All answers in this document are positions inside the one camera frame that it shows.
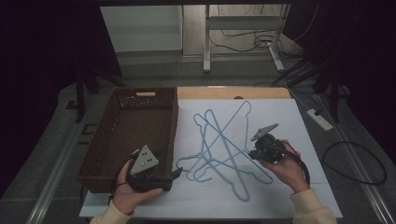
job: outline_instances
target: hand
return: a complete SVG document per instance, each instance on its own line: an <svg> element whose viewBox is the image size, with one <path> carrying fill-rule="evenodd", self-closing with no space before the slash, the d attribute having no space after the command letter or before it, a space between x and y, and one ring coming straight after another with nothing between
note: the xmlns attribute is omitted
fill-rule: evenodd
<svg viewBox="0 0 396 224"><path fill-rule="evenodd" d="M295 152L290 147L288 140L283 140L282 142L284 142L283 145L287 151L301 156L300 152ZM284 155L283 159L278 163L268 161L259 161L259 163L273 172L280 181L291 187L294 193L310 189L305 181L303 169L292 157Z"/></svg>
<svg viewBox="0 0 396 224"><path fill-rule="evenodd" d="M127 161L125 165L122 167L120 174L117 179L117 188L113 195L113 203L120 212L125 215L130 215L136 209L136 207L145 200L149 200L155 198L160 195L163 190L162 189L152 189L150 191L140 193L136 192L129 184L125 183L125 177L128 173L128 167L131 164L131 161Z"/></svg>

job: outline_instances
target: wicker basket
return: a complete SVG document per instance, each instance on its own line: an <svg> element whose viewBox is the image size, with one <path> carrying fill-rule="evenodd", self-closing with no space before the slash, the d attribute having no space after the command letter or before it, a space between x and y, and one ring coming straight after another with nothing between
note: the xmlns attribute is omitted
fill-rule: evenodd
<svg viewBox="0 0 396 224"><path fill-rule="evenodd" d="M154 175L170 175L177 114L177 88L114 89L77 180L92 193L109 193L122 161L144 145L161 153Z"/></svg>

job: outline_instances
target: triangular white object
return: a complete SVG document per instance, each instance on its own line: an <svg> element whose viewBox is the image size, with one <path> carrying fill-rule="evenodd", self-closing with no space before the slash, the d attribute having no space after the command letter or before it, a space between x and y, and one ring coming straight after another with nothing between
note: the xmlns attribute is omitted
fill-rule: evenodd
<svg viewBox="0 0 396 224"><path fill-rule="evenodd" d="M276 128L279 124L275 123L273 125L270 125L268 127L265 128L261 128L259 129L252 138L250 138L250 141L254 141L257 140L259 138L262 138L263 136L265 136L267 133L271 132L274 128Z"/></svg>
<svg viewBox="0 0 396 224"><path fill-rule="evenodd" d="M142 171L145 171L151 167L158 165L158 160L149 150L148 146L143 146L140 150L139 156L134 162L134 166L131 169L131 175L136 175Z"/></svg>

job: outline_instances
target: metal frame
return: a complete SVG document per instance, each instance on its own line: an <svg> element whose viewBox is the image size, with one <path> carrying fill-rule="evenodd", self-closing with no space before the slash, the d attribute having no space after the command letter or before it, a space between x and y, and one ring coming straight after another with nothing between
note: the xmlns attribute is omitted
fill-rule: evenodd
<svg viewBox="0 0 396 224"><path fill-rule="evenodd" d="M210 5L205 5L205 50L204 72L210 72L211 30L275 30L274 40L269 50L278 72L285 71L279 59L277 43L282 34L290 5L284 5L280 16L210 16Z"/></svg>
<svg viewBox="0 0 396 224"><path fill-rule="evenodd" d="M88 110L90 112L94 105L94 97L88 101ZM64 147L61 150L61 153L58 156L58 160L55 162L55 165L47 179L46 185L41 190L40 195L38 196L37 201L35 202L35 207L32 209L31 214L29 215L26 224L30 223L42 223L44 217L47 214L47 211L50 208L50 203L53 200L53 197L56 193L56 190L61 183L62 178L64 177L64 172L67 168L67 164L70 161L70 158L73 155L73 152L76 148L76 143L78 141L79 134L84 130L84 121L87 117L87 114L82 117L80 123L75 123L73 130L70 132L69 136L65 141Z"/></svg>

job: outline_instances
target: sleeve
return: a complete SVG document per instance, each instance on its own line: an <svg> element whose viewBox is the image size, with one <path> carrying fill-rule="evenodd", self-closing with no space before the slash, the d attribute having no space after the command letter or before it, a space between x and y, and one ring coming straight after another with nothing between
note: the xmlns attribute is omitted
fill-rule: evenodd
<svg viewBox="0 0 396 224"><path fill-rule="evenodd" d="M113 201L110 201L107 210L103 214L94 217L90 224L125 224L130 218L131 216L124 215L114 206Z"/></svg>
<svg viewBox="0 0 396 224"><path fill-rule="evenodd" d="M337 223L332 210L321 205L314 189L292 194L291 201L296 209L293 224L334 224Z"/></svg>

